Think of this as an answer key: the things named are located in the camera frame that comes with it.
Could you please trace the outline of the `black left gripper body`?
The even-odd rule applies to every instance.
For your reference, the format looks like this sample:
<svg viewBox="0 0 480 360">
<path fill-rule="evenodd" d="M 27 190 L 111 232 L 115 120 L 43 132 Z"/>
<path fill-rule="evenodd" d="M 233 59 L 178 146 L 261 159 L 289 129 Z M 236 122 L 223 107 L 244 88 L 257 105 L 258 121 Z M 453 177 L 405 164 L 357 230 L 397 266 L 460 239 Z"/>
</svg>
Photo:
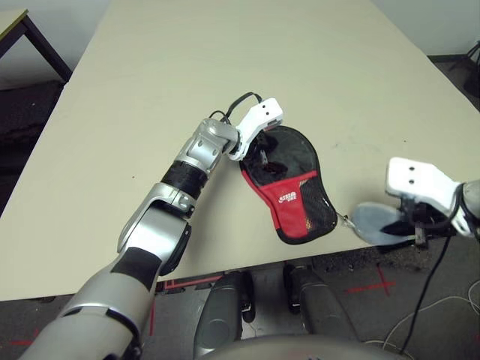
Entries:
<svg viewBox="0 0 480 360">
<path fill-rule="evenodd" d="M 250 144 L 250 159 L 257 162 L 268 162 L 268 154 L 278 146 L 278 141 L 261 130 Z"/>
</svg>

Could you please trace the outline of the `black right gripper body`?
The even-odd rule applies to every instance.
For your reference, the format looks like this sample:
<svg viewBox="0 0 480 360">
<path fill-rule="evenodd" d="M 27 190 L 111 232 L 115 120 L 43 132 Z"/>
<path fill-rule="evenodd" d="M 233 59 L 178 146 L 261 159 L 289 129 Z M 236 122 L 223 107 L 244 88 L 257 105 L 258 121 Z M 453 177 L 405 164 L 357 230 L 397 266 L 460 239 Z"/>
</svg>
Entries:
<svg viewBox="0 0 480 360">
<path fill-rule="evenodd" d="M 413 236 L 415 241 L 429 241 L 457 234 L 455 228 L 447 223 L 447 217 L 431 205 L 402 199 L 399 210 L 402 213 L 401 234 Z"/>
</svg>

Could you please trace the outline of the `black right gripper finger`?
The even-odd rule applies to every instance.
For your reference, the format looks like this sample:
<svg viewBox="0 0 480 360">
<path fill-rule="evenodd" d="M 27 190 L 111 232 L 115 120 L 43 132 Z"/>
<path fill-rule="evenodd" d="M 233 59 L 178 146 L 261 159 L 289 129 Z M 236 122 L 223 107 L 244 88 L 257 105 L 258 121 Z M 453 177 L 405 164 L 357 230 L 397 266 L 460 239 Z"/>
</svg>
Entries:
<svg viewBox="0 0 480 360">
<path fill-rule="evenodd" d="M 391 236 L 408 236 L 408 223 L 403 220 L 397 220 L 382 227 L 380 232 Z"/>
</svg>

